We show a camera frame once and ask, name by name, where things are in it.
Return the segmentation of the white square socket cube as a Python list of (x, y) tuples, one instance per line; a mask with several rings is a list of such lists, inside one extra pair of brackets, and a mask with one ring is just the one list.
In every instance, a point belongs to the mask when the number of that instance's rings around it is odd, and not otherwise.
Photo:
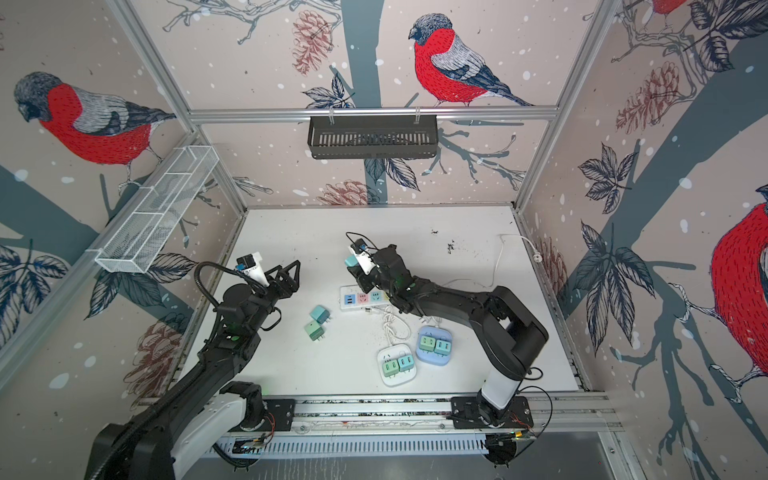
[(376, 355), (378, 373), (388, 387), (396, 387), (415, 379), (415, 357), (407, 344), (395, 344), (381, 349)]

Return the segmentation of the green plug adapter low cluster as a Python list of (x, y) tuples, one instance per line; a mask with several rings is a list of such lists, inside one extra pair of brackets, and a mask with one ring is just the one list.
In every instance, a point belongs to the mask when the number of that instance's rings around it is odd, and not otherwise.
[(325, 334), (323, 326), (315, 320), (310, 321), (304, 326), (305, 333), (311, 341), (320, 339)]

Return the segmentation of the white multicolour power strip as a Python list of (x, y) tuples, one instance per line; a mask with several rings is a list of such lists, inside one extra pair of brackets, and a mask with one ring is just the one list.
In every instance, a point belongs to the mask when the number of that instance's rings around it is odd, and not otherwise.
[(378, 308), (390, 304), (387, 294), (377, 288), (366, 293), (357, 285), (342, 286), (339, 289), (339, 308), (342, 311)]

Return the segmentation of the blue square socket cube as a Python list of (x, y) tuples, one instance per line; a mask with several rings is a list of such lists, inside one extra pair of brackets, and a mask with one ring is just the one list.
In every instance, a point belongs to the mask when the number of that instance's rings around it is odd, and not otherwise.
[(452, 349), (453, 336), (449, 331), (433, 326), (419, 330), (416, 355), (422, 362), (445, 366), (450, 362)]

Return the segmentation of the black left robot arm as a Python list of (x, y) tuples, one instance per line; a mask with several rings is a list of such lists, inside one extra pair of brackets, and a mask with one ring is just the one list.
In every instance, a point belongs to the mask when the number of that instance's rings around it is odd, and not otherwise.
[(230, 429), (266, 419), (260, 385), (236, 380), (261, 342), (277, 303), (300, 288), (301, 263), (263, 270), (258, 255), (235, 269), (203, 261), (193, 272), (216, 315), (192, 369), (159, 400), (95, 438), (88, 479), (181, 479)]

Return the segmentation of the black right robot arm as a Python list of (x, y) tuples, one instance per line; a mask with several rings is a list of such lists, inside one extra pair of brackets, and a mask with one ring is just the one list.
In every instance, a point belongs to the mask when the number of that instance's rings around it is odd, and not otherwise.
[(474, 332), (492, 365), (478, 393), (477, 417), (488, 426), (501, 426), (549, 340), (541, 322), (504, 286), (470, 292), (412, 275), (394, 244), (377, 248), (359, 238), (349, 250), (352, 257), (345, 261), (347, 270), (364, 293), (381, 290), (401, 314), (437, 317)]

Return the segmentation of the teal plug adapter cluster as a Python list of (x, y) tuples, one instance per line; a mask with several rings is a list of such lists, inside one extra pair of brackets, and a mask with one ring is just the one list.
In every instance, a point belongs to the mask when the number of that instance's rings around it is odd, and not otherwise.
[(310, 312), (310, 316), (315, 322), (322, 325), (330, 318), (330, 311), (322, 305), (317, 305)]
[(397, 359), (400, 372), (407, 372), (415, 367), (415, 361), (412, 355), (404, 355)]

